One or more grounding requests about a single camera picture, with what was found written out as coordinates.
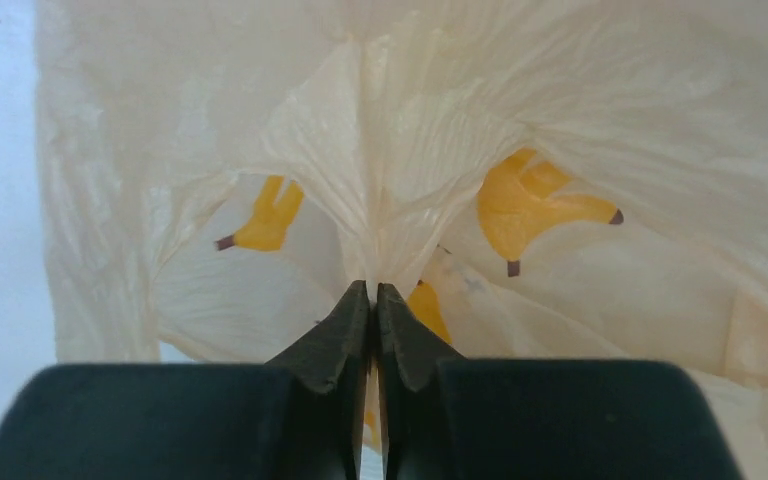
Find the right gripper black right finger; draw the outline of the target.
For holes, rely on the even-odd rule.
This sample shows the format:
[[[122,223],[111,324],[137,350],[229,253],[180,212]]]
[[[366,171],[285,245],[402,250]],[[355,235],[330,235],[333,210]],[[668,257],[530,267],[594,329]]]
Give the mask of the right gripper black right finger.
[[[388,479],[737,479],[700,388],[641,360],[469,359],[390,284],[376,360]]]

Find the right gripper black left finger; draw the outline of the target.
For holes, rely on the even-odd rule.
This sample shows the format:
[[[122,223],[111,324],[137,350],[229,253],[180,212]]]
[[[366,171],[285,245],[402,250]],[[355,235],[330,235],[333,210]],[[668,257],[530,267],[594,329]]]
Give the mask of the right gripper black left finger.
[[[364,282],[263,364],[70,364],[19,392],[0,479],[356,479]]]

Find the translucent orange plastic bag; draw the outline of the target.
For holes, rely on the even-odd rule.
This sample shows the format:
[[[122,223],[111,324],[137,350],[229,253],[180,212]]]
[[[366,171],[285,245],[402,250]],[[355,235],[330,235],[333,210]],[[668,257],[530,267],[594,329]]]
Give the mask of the translucent orange plastic bag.
[[[768,1],[41,1],[61,362],[260,362],[355,280],[686,369],[768,479]]]

